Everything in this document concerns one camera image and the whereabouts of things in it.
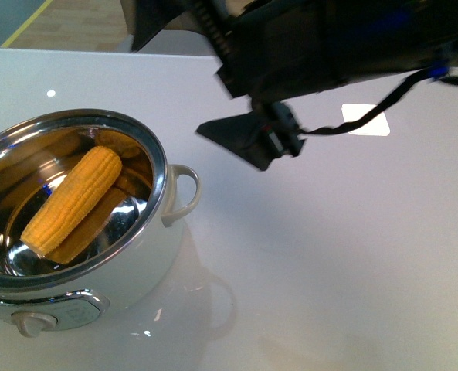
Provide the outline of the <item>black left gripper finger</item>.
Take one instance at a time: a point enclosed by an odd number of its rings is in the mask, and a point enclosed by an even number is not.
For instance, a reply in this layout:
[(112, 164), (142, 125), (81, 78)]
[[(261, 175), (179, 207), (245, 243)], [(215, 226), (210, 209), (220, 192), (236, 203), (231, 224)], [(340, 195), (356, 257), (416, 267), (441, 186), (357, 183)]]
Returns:
[(142, 49), (163, 29), (196, 31), (193, 16), (183, 1), (134, 2), (134, 37), (131, 52)]

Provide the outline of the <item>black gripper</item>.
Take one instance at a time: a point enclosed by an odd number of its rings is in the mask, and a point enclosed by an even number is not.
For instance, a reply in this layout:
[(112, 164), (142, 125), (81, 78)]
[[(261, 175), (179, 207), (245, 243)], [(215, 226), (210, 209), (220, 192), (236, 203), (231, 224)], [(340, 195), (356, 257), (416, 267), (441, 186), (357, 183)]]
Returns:
[(307, 136), (285, 100), (404, 73), (405, 80), (362, 118), (315, 135), (358, 129), (425, 79), (447, 80), (458, 60), (458, 1), (254, 1), (238, 16), (210, 1), (192, 12), (222, 61), (233, 97), (275, 131), (281, 156), (300, 154)]

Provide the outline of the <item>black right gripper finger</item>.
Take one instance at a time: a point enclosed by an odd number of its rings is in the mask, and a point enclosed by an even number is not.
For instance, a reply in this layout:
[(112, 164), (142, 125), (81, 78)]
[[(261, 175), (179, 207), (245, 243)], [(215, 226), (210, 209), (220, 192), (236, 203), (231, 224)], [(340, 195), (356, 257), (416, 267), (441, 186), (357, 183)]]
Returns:
[(254, 112), (205, 122), (196, 133), (260, 171), (266, 171), (274, 159), (281, 157), (280, 139)]

